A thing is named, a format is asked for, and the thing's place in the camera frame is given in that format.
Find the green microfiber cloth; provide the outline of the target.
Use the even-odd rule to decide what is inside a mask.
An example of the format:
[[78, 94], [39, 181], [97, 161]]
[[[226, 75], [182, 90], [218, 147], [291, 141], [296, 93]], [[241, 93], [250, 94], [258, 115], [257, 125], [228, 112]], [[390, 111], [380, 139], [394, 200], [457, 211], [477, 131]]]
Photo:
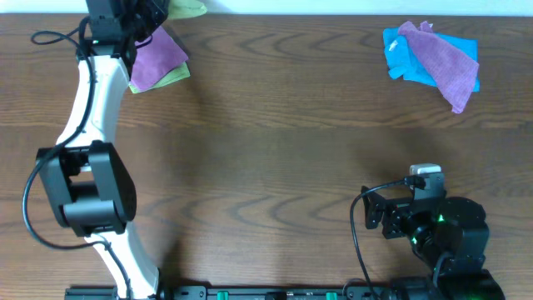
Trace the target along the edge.
[[171, 0], [167, 18], [169, 20], [197, 18], [206, 13], [206, 5], [199, 0]]

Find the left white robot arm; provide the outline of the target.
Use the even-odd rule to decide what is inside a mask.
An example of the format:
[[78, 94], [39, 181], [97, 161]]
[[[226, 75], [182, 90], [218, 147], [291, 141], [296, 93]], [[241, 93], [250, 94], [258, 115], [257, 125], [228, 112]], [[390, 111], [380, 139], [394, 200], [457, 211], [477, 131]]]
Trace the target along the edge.
[[[167, 19], [168, 8], [167, 1], [158, 0], [89, 1], [77, 38], [53, 34], [55, 41], [66, 40], [76, 48], [79, 84], [56, 144], [37, 151], [22, 193], [22, 218], [30, 235], [48, 248], [94, 248], [116, 281], [101, 292], [68, 290], [67, 298], [174, 297], [137, 234], [135, 185], [113, 145], [137, 50]], [[32, 227], [28, 199], [35, 178], [42, 181], [57, 223], [83, 238], [82, 244], [49, 242]]]

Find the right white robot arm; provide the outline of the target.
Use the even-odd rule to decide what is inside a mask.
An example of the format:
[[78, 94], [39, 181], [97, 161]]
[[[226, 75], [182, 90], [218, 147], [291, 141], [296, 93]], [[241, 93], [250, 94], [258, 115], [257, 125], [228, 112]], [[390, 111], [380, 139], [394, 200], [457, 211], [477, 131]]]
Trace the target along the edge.
[[483, 268], [490, 236], [486, 212], [465, 197], [447, 197], [443, 187], [413, 187], [412, 196], [386, 199], [361, 188], [366, 228], [382, 225], [387, 239], [406, 237], [432, 273], [391, 281], [380, 299], [479, 299], [505, 297]]

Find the folded green cloth under purple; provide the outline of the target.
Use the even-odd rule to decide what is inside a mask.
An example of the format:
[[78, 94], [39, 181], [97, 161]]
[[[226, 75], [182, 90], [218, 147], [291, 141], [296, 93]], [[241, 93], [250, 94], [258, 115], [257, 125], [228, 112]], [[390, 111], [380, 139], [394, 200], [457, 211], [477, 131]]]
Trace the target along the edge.
[[182, 79], [191, 76], [187, 64], [184, 62], [181, 65], [173, 68], [165, 75], [138, 75], [129, 84], [132, 93], [144, 93], [149, 90], [163, 88], [171, 83], [181, 81]]

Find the purple cloth on blue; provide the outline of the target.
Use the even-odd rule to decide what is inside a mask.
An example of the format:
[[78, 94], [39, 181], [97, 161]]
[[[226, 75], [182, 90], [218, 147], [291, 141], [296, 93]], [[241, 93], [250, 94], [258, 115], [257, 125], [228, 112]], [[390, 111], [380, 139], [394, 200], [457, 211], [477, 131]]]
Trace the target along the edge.
[[398, 28], [422, 67], [436, 83], [453, 113], [462, 113], [474, 92], [479, 63], [436, 33], [404, 22]]

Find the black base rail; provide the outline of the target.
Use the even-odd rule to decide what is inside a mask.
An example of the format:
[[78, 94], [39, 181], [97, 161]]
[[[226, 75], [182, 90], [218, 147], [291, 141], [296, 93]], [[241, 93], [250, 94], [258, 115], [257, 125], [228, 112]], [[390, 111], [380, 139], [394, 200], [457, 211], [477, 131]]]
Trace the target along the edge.
[[362, 284], [342, 288], [205, 287], [180, 286], [163, 289], [148, 300], [504, 300], [500, 285], [487, 272], [474, 276], [403, 277], [387, 287]]

